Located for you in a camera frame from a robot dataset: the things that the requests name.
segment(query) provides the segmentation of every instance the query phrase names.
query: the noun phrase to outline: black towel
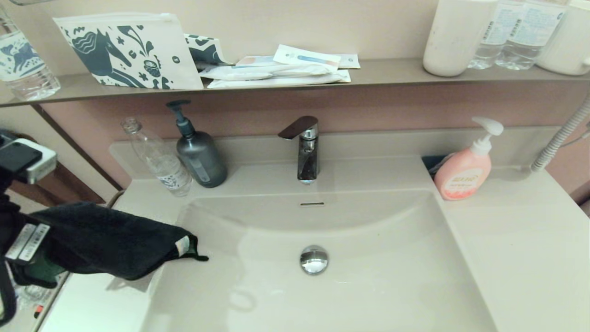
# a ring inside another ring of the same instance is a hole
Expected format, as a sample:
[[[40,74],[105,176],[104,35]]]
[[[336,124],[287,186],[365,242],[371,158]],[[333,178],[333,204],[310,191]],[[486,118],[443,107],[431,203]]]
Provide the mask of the black towel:
[[[51,226],[47,259],[74,273],[135,280],[173,259],[209,259],[198,254],[197,237],[183,228],[94,203],[50,207],[30,216]]]

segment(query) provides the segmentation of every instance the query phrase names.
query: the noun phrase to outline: faucet lever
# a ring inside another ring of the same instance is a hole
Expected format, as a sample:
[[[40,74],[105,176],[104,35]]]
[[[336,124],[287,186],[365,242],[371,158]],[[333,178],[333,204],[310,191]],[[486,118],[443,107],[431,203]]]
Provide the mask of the faucet lever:
[[[278,133],[278,135],[289,140],[299,135],[301,139],[312,141],[317,138],[317,118],[314,116],[302,116]]]

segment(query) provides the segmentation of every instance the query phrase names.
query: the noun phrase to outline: sink drain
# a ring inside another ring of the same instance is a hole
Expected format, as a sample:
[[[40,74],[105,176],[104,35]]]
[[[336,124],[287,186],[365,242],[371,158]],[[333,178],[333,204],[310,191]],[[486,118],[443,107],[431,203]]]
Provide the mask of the sink drain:
[[[299,262],[303,272],[309,275],[318,275],[328,267],[328,254],[320,246],[309,246],[301,252]]]

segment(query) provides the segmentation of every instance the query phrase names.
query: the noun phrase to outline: pump bottle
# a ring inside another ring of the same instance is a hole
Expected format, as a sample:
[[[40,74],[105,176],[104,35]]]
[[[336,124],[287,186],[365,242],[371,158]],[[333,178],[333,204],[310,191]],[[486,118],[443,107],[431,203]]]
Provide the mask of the pump bottle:
[[[196,182],[205,188],[214,188],[227,178],[227,168],[221,160],[213,138],[206,132],[196,131],[191,121],[182,114],[182,105],[190,102],[174,100],[166,104],[176,115],[176,126],[182,134],[176,143],[176,150]]]
[[[490,138],[504,131],[504,126],[492,119],[473,117],[487,134],[459,151],[445,162],[434,177],[434,184],[445,200],[462,200],[473,195],[491,171]]]

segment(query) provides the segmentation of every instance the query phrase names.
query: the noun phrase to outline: chrome faucet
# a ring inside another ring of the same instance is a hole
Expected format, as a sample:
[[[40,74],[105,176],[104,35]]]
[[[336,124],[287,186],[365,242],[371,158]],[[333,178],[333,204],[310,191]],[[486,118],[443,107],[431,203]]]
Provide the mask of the chrome faucet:
[[[299,136],[299,160],[297,162],[297,179],[303,184],[311,184],[320,172],[317,157],[318,129],[317,119],[302,116],[281,131],[279,137],[292,140]]]

